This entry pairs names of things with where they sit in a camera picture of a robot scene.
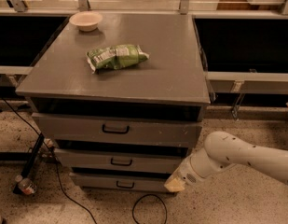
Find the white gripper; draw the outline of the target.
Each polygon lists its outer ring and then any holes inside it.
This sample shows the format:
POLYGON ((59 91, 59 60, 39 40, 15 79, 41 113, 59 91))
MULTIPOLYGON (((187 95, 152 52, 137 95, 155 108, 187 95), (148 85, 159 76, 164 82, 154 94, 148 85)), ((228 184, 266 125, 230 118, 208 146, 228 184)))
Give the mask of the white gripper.
POLYGON ((186 157, 167 179, 164 187, 169 192, 179 192, 185 189, 185 184, 194 185, 201 182, 202 178, 197 174, 191 165, 191 157, 186 157))

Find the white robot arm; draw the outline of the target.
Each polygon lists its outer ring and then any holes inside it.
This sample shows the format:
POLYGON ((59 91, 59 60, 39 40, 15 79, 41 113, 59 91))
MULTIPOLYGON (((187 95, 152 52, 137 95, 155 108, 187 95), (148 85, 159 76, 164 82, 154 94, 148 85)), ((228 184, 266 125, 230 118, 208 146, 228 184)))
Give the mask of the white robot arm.
POLYGON ((169 192, 203 182, 236 164, 245 165, 288 185, 288 151, 260 147, 226 132, 210 133, 203 148, 186 157, 164 184, 169 192))

